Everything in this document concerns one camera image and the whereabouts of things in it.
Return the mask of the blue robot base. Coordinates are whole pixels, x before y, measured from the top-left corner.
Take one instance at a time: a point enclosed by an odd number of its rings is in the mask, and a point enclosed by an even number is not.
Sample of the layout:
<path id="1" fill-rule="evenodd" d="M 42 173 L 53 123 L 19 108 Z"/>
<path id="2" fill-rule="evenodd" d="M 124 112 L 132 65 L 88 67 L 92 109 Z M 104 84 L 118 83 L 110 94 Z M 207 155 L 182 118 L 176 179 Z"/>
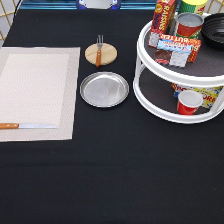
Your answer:
<path id="1" fill-rule="evenodd" d="M 119 9 L 121 0 L 76 0 L 78 9 Z"/>

